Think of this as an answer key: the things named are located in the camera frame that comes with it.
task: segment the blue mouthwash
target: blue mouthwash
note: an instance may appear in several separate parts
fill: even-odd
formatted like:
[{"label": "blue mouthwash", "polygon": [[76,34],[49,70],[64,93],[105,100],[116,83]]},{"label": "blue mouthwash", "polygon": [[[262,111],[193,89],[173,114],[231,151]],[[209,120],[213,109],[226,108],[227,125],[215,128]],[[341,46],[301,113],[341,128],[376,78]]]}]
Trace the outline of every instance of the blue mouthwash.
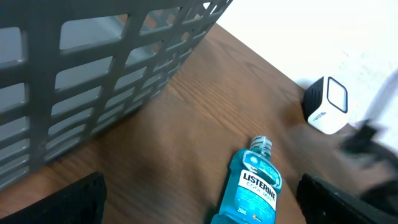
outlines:
[{"label": "blue mouthwash", "polygon": [[233,156],[223,202],[211,224],[275,223],[282,177],[270,162],[271,147],[267,137],[256,136],[250,149],[241,149]]}]

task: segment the wood grain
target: wood grain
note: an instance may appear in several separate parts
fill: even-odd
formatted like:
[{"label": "wood grain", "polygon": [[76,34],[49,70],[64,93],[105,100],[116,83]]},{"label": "wood grain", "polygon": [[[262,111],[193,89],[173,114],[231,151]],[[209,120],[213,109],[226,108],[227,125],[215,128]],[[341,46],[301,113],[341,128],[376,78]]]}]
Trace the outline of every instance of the wood grain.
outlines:
[{"label": "wood grain", "polygon": [[304,172],[347,188],[326,136],[303,119],[303,90],[215,25],[164,91],[109,131],[0,193],[0,217],[93,171],[108,187],[103,223],[203,223],[237,150],[274,143],[284,178],[277,223],[305,223],[294,199]]}]

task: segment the white device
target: white device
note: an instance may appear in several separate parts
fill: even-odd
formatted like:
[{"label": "white device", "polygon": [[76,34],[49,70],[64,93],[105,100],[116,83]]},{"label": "white device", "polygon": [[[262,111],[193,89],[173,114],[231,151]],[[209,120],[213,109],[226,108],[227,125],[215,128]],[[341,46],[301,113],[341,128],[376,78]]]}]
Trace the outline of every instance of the white device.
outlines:
[{"label": "white device", "polygon": [[349,120],[348,92],[333,77],[325,76],[305,90],[305,120],[325,134],[334,134]]}]

